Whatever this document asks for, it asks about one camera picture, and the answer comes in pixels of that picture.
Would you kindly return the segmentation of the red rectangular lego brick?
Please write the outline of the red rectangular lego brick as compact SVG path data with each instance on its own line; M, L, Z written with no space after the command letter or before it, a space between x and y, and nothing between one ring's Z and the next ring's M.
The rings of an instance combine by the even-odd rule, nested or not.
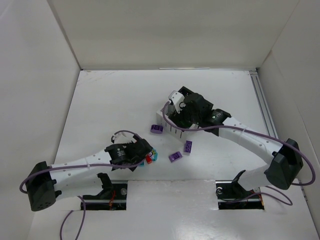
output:
M147 155L147 156L145 157L145 160L146 160L146 162L147 162L148 164L151 164L151 163L153 162L153 157L152 157L151 155Z

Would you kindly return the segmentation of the light green lego brick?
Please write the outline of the light green lego brick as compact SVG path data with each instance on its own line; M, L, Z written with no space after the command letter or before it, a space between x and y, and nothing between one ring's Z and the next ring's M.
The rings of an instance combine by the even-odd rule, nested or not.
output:
M182 125L189 128L193 123L189 120L182 120L181 121Z

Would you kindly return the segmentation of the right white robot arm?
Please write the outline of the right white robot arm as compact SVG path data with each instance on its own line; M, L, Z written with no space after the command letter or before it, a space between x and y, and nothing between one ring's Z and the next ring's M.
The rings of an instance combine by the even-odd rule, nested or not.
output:
M261 136L236 120L230 113L214 108L198 93L183 95L173 91L166 106L167 116L182 131L193 132L192 125L223 139L232 141L252 152L264 161L264 166L242 170L232 180L234 190L249 191L273 185L288 190L303 167L296 141L288 139L281 143Z

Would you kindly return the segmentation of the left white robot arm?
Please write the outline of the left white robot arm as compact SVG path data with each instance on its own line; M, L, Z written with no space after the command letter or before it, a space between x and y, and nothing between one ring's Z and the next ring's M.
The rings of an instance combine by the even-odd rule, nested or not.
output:
M104 197L113 190L108 172L134 171L152 150L145 139L137 137L67 163L49 166L42 161L33 167L20 186L26 188L24 193L33 212L49 208L61 199L84 195Z

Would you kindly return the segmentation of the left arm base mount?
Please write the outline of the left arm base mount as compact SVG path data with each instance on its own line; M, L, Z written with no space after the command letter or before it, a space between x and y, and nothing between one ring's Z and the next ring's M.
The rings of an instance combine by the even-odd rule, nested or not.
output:
M127 180L111 180L107 173L98 173L97 184L100 189L96 194L83 195L84 206L87 211L125 211L127 209Z

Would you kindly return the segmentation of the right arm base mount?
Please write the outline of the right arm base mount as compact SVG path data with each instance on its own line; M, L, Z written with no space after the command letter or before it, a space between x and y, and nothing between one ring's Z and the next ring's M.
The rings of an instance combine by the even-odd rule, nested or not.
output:
M232 180L217 180L215 195L219 210L264 210L260 194L253 195L254 190L245 190L238 183L245 170L240 171Z

